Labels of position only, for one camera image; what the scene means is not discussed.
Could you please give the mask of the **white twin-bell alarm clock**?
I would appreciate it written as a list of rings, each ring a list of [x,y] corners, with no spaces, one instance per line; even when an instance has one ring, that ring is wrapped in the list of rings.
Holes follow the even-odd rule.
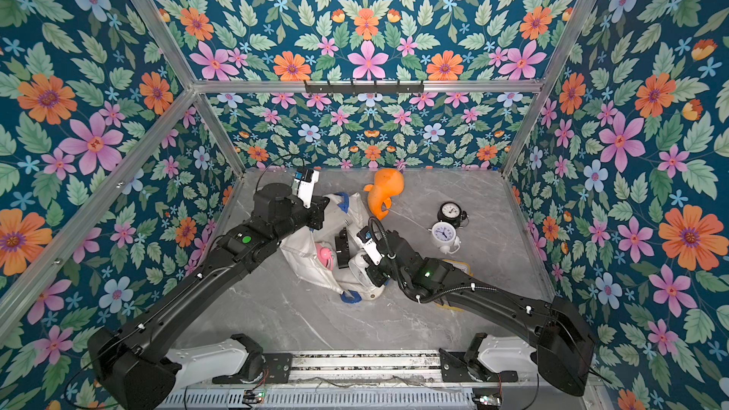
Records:
[[[461,248],[457,229],[448,222],[436,222],[430,233],[432,243],[442,254],[456,254]]]

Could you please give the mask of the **white canvas tote bag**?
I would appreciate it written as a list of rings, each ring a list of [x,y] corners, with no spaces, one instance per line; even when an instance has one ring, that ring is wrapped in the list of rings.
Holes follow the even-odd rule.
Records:
[[[357,233],[368,225],[369,212],[358,194],[335,193],[320,230],[304,228],[281,244],[281,252],[297,277],[340,295],[343,302],[374,301],[385,287],[366,274],[368,256]]]

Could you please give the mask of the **small black alarm clock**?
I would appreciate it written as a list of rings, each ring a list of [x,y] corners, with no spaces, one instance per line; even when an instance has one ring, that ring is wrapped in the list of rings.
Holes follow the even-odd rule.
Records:
[[[437,218],[439,222],[445,222],[453,226],[455,229],[464,227],[469,222],[468,214],[461,205],[455,201],[446,201],[440,205]]]

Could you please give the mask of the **black purple-face alarm clock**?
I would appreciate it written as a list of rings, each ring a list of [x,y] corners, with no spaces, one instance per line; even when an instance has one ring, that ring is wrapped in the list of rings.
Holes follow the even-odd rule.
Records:
[[[346,228],[339,231],[334,237],[334,242],[337,268],[340,270],[347,269],[351,260],[351,253],[349,248],[349,232]]]

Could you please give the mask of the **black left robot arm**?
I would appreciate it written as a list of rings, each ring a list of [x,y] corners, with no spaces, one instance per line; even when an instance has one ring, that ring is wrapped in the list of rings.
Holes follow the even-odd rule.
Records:
[[[173,391],[210,379],[257,381],[264,372],[262,349],[245,334],[191,349],[173,345],[285,238],[321,229],[329,204],[321,196],[303,201],[284,183],[257,191],[250,218],[226,233],[174,290],[121,328],[91,336],[87,348],[97,381],[123,409],[154,409]]]

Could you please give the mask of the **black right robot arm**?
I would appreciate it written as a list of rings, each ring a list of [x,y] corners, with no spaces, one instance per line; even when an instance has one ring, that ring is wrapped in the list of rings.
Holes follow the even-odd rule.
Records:
[[[506,328],[533,348],[541,378],[571,396],[585,394],[598,339],[570,300],[533,299],[479,281],[443,259],[422,257],[395,231],[364,228],[357,238],[371,282],[391,279],[415,303],[444,303]]]

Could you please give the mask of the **pink alarm clock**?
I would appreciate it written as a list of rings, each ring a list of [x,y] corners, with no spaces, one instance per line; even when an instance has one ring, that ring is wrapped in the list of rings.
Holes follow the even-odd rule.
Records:
[[[337,264],[335,249],[326,242],[317,242],[315,248],[317,259],[321,265],[327,270],[332,271]]]

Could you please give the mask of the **orange plush whale toy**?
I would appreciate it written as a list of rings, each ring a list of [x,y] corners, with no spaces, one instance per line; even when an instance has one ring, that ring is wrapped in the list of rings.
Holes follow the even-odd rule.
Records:
[[[381,169],[364,190],[368,193],[368,209],[375,218],[383,220],[392,207],[392,198],[404,191],[404,175],[397,169]]]

